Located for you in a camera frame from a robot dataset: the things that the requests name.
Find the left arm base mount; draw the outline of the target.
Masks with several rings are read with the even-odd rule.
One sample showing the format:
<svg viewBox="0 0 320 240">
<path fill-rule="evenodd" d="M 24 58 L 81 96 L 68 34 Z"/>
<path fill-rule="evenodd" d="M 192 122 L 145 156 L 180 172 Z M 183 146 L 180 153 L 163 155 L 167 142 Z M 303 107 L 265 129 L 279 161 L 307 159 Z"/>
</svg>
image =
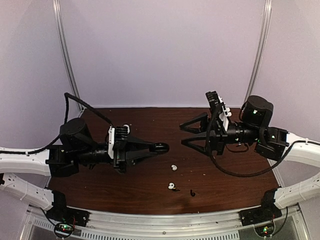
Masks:
<svg viewBox="0 0 320 240">
<path fill-rule="evenodd" d="M 64 222 L 70 225 L 86 227 L 90 213 L 86 210 L 80 210 L 71 207 L 54 206 L 46 211 L 46 216 L 57 222 Z"/>
</svg>

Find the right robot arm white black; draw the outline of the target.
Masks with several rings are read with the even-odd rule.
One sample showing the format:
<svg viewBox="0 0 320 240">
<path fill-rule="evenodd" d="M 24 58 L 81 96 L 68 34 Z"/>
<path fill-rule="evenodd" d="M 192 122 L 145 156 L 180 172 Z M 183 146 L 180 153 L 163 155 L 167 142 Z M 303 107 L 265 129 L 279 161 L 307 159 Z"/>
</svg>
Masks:
<svg viewBox="0 0 320 240">
<path fill-rule="evenodd" d="M 193 136 L 181 144 L 208 156 L 221 172 L 238 178 L 252 178 L 276 168 L 283 161 L 313 167 L 320 166 L 320 143 L 278 127 L 271 127 L 274 105 L 265 98 L 251 95 L 242 105 L 238 121 L 231 121 L 232 112 L 216 91 L 206 93 L 210 113 L 202 113 L 180 124 L 182 131 Z M 268 168 L 255 173 L 235 173 L 220 166 L 213 153 L 221 156 L 231 144 L 254 145 L 254 152 L 274 161 Z"/>
</svg>

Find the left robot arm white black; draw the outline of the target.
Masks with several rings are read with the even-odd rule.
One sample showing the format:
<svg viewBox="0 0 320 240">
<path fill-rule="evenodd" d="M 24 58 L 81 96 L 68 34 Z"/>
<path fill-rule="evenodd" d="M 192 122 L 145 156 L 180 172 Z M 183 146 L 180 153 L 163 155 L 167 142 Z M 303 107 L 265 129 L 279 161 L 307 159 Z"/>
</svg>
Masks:
<svg viewBox="0 0 320 240">
<path fill-rule="evenodd" d="M 62 192 L 39 188 L 17 176 L 18 173 L 66 178 L 79 172 L 79 166 L 92 169 L 98 164 L 111 164 L 120 174 L 147 158 L 165 154 L 169 146 L 131 136 L 129 125 L 110 126 L 103 142 L 96 142 L 82 118 L 61 125 L 58 140 L 39 149 L 0 150 L 0 189 L 11 193 L 44 211 L 53 213 L 61 222 L 72 218 Z"/>
</svg>

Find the black round charging case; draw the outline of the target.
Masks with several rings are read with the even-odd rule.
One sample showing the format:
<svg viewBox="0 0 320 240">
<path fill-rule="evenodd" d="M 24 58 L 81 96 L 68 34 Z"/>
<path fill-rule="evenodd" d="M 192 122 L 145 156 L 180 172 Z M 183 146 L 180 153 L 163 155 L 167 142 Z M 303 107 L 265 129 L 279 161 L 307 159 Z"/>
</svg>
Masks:
<svg viewBox="0 0 320 240">
<path fill-rule="evenodd" d="M 149 151 L 151 153 L 156 153 L 157 155 L 162 155 L 167 153 L 170 150 L 170 146 L 164 142 L 152 143 L 149 146 Z"/>
</svg>

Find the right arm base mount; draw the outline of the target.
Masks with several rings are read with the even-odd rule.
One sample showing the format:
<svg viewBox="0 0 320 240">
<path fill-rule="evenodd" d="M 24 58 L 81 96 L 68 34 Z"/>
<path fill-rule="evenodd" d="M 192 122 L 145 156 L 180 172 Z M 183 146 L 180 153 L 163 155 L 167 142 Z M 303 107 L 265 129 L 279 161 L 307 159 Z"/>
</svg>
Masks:
<svg viewBox="0 0 320 240">
<path fill-rule="evenodd" d="M 255 207 L 241 210 L 239 217 L 242 226 L 256 225 L 282 216 L 282 211 L 273 207 Z"/>
</svg>

